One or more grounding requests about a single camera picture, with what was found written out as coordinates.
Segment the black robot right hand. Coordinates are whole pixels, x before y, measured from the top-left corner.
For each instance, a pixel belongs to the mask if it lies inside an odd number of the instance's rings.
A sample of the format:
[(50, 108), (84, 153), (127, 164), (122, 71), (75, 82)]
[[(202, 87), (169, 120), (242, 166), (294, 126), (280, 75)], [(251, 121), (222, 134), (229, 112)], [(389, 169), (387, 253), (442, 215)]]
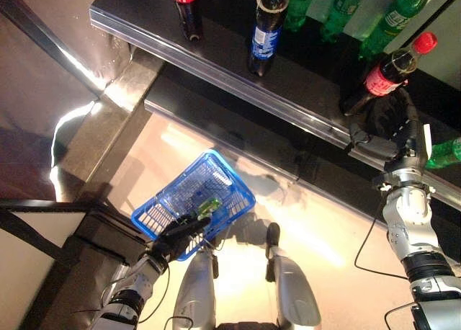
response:
[(351, 148), (388, 163), (426, 158), (423, 126), (405, 89), (372, 100), (366, 109), (365, 119), (350, 122)]

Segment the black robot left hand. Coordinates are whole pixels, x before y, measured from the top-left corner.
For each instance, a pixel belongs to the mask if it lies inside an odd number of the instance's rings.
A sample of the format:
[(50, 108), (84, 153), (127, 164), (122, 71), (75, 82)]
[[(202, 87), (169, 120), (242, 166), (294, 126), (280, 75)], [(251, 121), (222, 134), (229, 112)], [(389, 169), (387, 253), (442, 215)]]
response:
[(210, 217), (198, 219), (195, 215), (183, 215), (173, 220), (154, 241), (151, 255), (166, 262), (178, 260), (189, 242), (201, 234), (210, 222)]

